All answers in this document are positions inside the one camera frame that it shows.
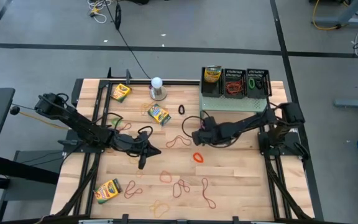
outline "gray floor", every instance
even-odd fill
[[[0,10],[4,3],[0,0]],[[121,6],[121,31],[131,46],[280,50],[269,0],[151,0],[146,6],[131,2]],[[352,53],[351,41],[358,27],[316,30],[310,24],[313,5],[307,0],[277,0],[277,7],[288,51]],[[322,4],[318,14],[337,14],[343,9]],[[124,45],[111,23],[96,23],[87,10],[86,1],[13,0],[0,21],[0,43]],[[135,54],[151,77],[198,78],[201,67],[211,64],[269,69],[272,80],[283,80],[290,95],[281,56]],[[290,57],[290,63],[306,118],[324,218],[358,223],[358,110],[332,105],[335,98],[358,99],[358,59]],[[116,75],[128,68],[133,77],[144,77],[126,51],[0,49],[0,86],[16,89],[15,103],[34,106],[39,94],[70,94],[76,78],[105,77],[108,67]],[[12,159],[16,150],[61,149],[57,140],[64,137],[64,131],[32,119],[8,116],[0,137],[0,156]],[[50,203],[9,203],[4,219],[46,215]]]

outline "crayola box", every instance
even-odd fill
[[[166,124],[170,119],[168,111],[162,109],[160,105],[154,104],[147,112],[152,118],[154,118],[158,124],[163,126]]]
[[[109,180],[104,183],[100,188],[95,189],[94,196],[99,204],[107,202],[110,198],[117,196],[122,192],[121,186],[117,179]]]

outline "wooden tabletop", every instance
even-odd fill
[[[83,81],[77,110],[89,119],[92,117],[98,83],[98,79]],[[131,123],[131,129],[124,132],[132,136],[136,136],[137,130],[143,126],[151,125],[154,132],[149,139],[150,143],[162,153],[148,158],[141,174],[137,169],[137,161],[123,152],[107,149],[101,156],[96,186],[117,178],[125,190],[128,183],[133,180],[136,183],[135,189],[141,188],[143,192],[129,199],[121,193],[102,205],[93,200],[92,218],[121,218],[122,214],[126,213],[131,219],[232,220],[233,216],[238,216],[240,220],[273,220],[265,161],[259,154],[257,129],[242,134],[234,145],[225,149],[195,146],[193,143],[186,146],[181,141],[168,148],[166,146],[168,141],[173,140],[177,135],[184,136],[181,130],[183,119],[199,115],[199,86],[165,85],[168,96],[158,104],[167,109],[172,118],[164,127],[157,124],[149,115],[142,114],[141,105],[153,102],[148,86],[129,86],[132,88],[132,93],[122,103],[112,100],[109,112],[124,117],[121,127]],[[272,92],[273,96],[270,97],[272,103],[287,101],[282,82],[272,82]],[[178,113],[179,105],[184,105],[186,110],[184,115]],[[253,115],[243,112],[208,111],[208,113],[214,116],[218,123],[239,121]],[[113,115],[109,115],[108,122],[113,118]],[[191,133],[196,131],[199,125],[199,120],[189,119],[185,123],[185,130]],[[203,156],[203,163],[193,160],[195,152]],[[66,159],[53,200],[52,214],[62,209],[76,190],[83,157],[82,153],[73,153]],[[288,191],[304,212],[313,217],[302,162],[296,156],[283,156],[282,164]],[[163,170],[172,175],[170,183],[165,183],[170,180],[166,175],[162,176],[165,182],[160,180]],[[203,178],[209,182],[205,196],[216,203],[215,209],[211,209],[203,197],[201,182]],[[173,184],[180,179],[190,187],[190,192],[184,192],[182,189],[181,196],[175,198]],[[284,217],[282,198],[277,188],[276,192],[280,214]],[[84,191],[81,213],[85,212],[87,194],[88,189]],[[179,189],[175,186],[175,195],[177,194]],[[153,211],[150,206],[156,201],[162,205],[157,206]]]

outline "yellow cable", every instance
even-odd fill
[[[335,27],[330,27],[330,28],[324,28],[324,27],[319,27],[319,26],[317,26],[316,21],[314,21],[314,16],[316,15],[317,5],[318,5],[319,2],[320,2],[320,0],[317,0],[317,1],[316,1],[316,4],[314,5],[313,18],[312,18],[312,20],[313,20],[313,25],[314,25],[317,29],[319,29],[319,30],[334,30],[334,29],[337,29],[336,26],[335,26]]]
[[[20,114],[23,114],[24,116],[27,116],[27,117],[29,117],[29,118],[34,118],[34,119],[36,119],[36,120],[39,120],[39,121],[41,121],[41,122],[43,122],[43,123],[45,123],[45,124],[47,124],[47,125],[49,125],[49,126],[52,126],[52,127],[54,127],[54,128],[63,129],[63,130],[68,130],[68,128],[61,127],[61,126],[59,126],[59,125],[49,123],[48,121],[44,121],[44,120],[42,120],[42,119],[40,119],[40,118],[37,118],[37,117],[35,117],[35,116],[32,116],[32,115],[30,115],[30,114],[27,114],[27,113],[24,113],[24,112],[19,112],[19,113],[20,113]]]

